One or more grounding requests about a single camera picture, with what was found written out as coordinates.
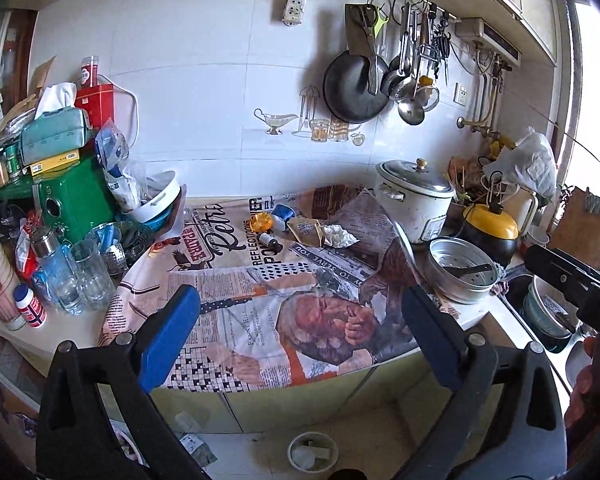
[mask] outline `metal screw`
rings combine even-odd
[[[69,350],[71,350],[71,346],[72,343],[71,341],[62,341],[59,345],[58,345],[58,351],[64,353],[67,353]]]
[[[132,339],[133,336],[131,335],[131,332],[122,332],[116,336],[116,343],[120,346],[124,346],[131,343]]]
[[[529,345],[529,348],[531,348],[531,351],[536,354],[541,354],[542,352],[544,352],[544,348],[538,341],[532,341]]]
[[[486,340],[482,334],[471,334],[469,336],[469,343],[474,346],[484,346]]]

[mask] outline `blue bottle cap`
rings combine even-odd
[[[14,301],[22,301],[27,297],[29,292],[29,287],[26,283],[21,283],[16,285],[16,288],[13,289],[13,300]]]

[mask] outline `floor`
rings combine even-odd
[[[329,472],[309,475],[289,464],[286,448],[293,437],[305,431],[325,433],[338,445],[338,461]],[[414,447],[394,404],[294,430],[206,434],[203,438],[218,457],[205,468],[213,480],[322,480],[343,468],[360,469],[368,480],[389,480]]]

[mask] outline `scissors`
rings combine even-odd
[[[380,89],[378,81],[378,54],[376,46],[376,34],[374,27],[378,20],[378,8],[371,4],[354,6],[351,8],[351,18],[353,22],[362,28],[366,34],[366,40],[371,49],[371,57],[369,58],[369,88],[371,95],[377,95]]]

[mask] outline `red box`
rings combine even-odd
[[[91,126],[100,129],[107,120],[113,118],[113,85],[97,85],[78,90],[75,107],[86,110]]]

